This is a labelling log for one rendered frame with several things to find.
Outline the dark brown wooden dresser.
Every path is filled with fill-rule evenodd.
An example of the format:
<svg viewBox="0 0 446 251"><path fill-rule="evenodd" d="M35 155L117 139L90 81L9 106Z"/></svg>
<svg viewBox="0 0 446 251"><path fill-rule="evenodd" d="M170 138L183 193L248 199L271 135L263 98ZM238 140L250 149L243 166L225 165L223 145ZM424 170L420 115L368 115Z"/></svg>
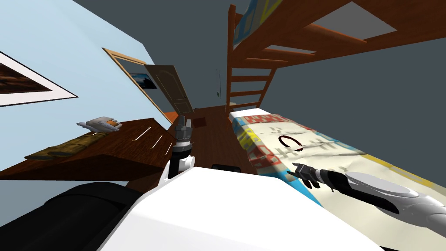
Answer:
<svg viewBox="0 0 446 251"><path fill-rule="evenodd" d="M25 160L0 180L132 181L162 172L174 141L153 118L127 121L72 156Z"/></svg>

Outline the brown door leaf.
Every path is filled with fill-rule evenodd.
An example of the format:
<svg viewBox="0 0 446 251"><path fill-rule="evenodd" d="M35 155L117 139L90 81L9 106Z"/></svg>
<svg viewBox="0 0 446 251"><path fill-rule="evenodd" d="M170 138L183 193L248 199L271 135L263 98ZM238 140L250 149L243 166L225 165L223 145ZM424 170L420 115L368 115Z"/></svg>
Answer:
<svg viewBox="0 0 446 251"><path fill-rule="evenodd" d="M146 64L145 68L178 115L194 112L173 65Z"/></svg>

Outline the wooden bunk bed patterned blanket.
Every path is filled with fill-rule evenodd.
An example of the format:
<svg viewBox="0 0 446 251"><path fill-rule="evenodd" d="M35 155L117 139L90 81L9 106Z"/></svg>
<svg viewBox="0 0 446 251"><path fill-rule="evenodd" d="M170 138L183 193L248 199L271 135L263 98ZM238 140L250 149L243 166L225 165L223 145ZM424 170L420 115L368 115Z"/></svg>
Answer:
<svg viewBox="0 0 446 251"><path fill-rule="evenodd" d="M317 24L349 5L378 21L390 19L397 29L360 39ZM384 223L384 230L366 230L366 221L355 219L353 213L359 209L370 213L371 207L343 197L339 200L352 209L335 207L328 197L334 192L331 188L317 192L287 173L292 163L328 166L342 174L358 171L378 175L392 183L420 189L445 206L446 188L291 119L265 114L260 105L279 68L445 38L446 31L429 31L430 24L423 16L432 10L440 15L441 24L446 24L446 14L441 15L446 12L443 0L250 0L243 14L236 12L235 5L228 10L226 98L259 96L252 103L226 104L226 115L250 163L260 175L277 176L298 185L324 209L346 219L380 245L399 251L446 251L446 238L427 228L377 214L372 219Z"/></svg>

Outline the white framed dark picture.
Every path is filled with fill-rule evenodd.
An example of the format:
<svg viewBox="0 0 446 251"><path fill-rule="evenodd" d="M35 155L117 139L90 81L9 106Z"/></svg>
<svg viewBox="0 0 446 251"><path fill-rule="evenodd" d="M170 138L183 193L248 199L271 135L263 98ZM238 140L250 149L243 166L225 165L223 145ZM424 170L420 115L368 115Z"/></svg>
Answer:
<svg viewBox="0 0 446 251"><path fill-rule="evenodd" d="M0 51L0 107L76 97L77 95Z"/></svg>

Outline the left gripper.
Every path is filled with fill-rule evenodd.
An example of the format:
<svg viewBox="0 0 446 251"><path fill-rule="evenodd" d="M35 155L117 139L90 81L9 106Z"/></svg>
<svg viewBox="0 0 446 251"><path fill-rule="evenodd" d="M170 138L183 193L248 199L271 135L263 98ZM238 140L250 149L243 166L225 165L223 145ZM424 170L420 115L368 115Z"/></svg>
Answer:
<svg viewBox="0 0 446 251"><path fill-rule="evenodd" d="M178 117L178 125L175 127L176 140L190 140L192 135L192 122L190 119L186 121L185 116L180 115Z"/></svg>

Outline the blue landscape wall picture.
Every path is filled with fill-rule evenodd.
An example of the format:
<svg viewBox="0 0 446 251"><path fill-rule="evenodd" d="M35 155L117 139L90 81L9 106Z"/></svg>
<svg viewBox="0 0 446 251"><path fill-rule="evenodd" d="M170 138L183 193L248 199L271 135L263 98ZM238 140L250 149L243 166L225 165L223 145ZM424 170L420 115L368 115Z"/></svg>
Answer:
<svg viewBox="0 0 446 251"><path fill-rule="evenodd" d="M130 76L143 90L157 89L156 85L148 74L130 74Z"/></svg>

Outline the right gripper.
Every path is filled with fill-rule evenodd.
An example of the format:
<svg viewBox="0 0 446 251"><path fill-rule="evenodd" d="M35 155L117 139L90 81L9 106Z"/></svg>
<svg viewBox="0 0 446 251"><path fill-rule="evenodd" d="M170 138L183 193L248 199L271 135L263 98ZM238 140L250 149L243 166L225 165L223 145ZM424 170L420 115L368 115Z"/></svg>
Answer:
<svg viewBox="0 0 446 251"><path fill-rule="evenodd" d="M301 178L302 180L308 180L311 183L321 183L321 179L317 174L317 170L311 166L307 166L301 163L292 163L296 169L295 171L299 171L298 173L287 171L288 174Z"/></svg>

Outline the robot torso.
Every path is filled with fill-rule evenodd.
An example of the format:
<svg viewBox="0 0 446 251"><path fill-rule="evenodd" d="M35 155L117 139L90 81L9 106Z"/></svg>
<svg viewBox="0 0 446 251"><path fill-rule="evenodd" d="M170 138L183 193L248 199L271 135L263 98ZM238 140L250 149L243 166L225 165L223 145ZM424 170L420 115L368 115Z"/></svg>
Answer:
<svg viewBox="0 0 446 251"><path fill-rule="evenodd" d="M383 251L277 178L193 167L141 196L98 251Z"/></svg>

